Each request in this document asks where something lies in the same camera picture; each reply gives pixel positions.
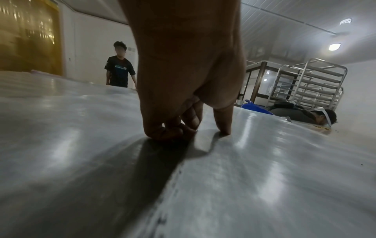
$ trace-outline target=dark hair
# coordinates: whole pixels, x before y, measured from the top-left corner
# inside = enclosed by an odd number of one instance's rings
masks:
[[[331,110],[331,109],[325,109],[326,113],[328,114],[328,117],[329,117],[329,120],[332,124],[336,123],[337,122],[337,114]],[[314,113],[316,113],[317,115],[324,115],[324,112],[321,112],[321,111],[314,111]]]
[[[125,51],[127,50],[127,46],[122,41],[115,42],[114,47],[123,47]]]

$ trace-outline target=ceiling light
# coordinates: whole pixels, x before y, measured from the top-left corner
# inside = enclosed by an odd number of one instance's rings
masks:
[[[345,24],[345,23],[351,23],[353,20],[351,18],[345,19],[340,22],[340,25]]]
[[[330,50],[330,51],[336,51],[336,50],[338,50],[338,49],[340,48],[340,46],[341,46],[340,43],[331,44],[331,45],[329,46],[329,50]]]

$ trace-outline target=yellow curtain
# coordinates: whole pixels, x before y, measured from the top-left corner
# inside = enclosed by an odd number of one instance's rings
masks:
[[[59,8],[50,0],[0,0],[0,70],[62,75]]]

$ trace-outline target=person lying down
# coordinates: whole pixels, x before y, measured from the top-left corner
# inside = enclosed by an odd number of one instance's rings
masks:
[[[273,106],[265,108],[276,116],[287,116],[291,120],[331,127],[337,122],[337,114],[323,107],[306,110],[300,105],[287,101],[277,101]]]

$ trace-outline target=white wall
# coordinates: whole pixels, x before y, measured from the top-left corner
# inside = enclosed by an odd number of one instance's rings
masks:
[[[127,47],[134,49],[135,52],[128,49],[125,58],[132,63],[137,73],[138,53],[129,26],[73,12],[64,4],[59,4],[59,7],[66,77],[105,84],[104,66],[107,59],[115,55],[115,41],[123,41]],[[134,88],[130,76],[128,87]]]
[[[376,60],[345,65],[344,95],[336,109],[337,133],[331,136],[360,146],[376,143]]]

